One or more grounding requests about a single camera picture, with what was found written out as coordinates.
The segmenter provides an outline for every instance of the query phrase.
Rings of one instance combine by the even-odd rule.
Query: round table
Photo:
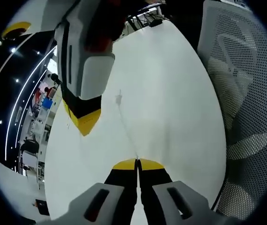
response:
[[[169,21],[122,38],[113,52],[101,116],[91,133],[80,134],[63,104],[54,118],[45,160],[51,219],[136,154],[162,163],[173,181],[181,180],[212,206],[224,180],[226,142],[219,102],[198,55]],[[131,224],[146,224],[140,197]]]

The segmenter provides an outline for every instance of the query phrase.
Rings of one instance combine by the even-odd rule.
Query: white countertop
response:
[[[60,104],[45,163],[52,219],[119,161],[162,163],[212,206],[222,186],[226,142],[219,102],[197,54],[169,21],[138,30],[114,44],[115,63],[102,96],[102,113],[83,137]],[[116,98],[121,91],[120,108]],[[138,200],[131,224],[146,224]]]

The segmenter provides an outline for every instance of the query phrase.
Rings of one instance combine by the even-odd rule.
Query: mesh chair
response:
[[[217,212],[246,219],[267,191],[267,31],[243,8],[206,0],[203,11],[198,54],[218,96],[227,139]]]

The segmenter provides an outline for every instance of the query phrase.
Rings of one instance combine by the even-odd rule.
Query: white table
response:
[[[183,181],[212,206],[225,175],[225,132],[197,54],[169,21],[124,37],[113,52],[101,117],[91,133],[83,137],[62,104],[54,119],[45,168],[51,218],[66,213],[95,182],[104,182],[114,164],[135,158],[135,149],[140,158],[165,165],[173,181]],[[131,224],[146,224],[140,198]]]

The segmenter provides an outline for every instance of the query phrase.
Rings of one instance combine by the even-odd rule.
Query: chair backrest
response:
[[[240,7],[206,0],[198,55],[218,96],[227,176],[217,211],[246,219],[267,191],[267,31]]]

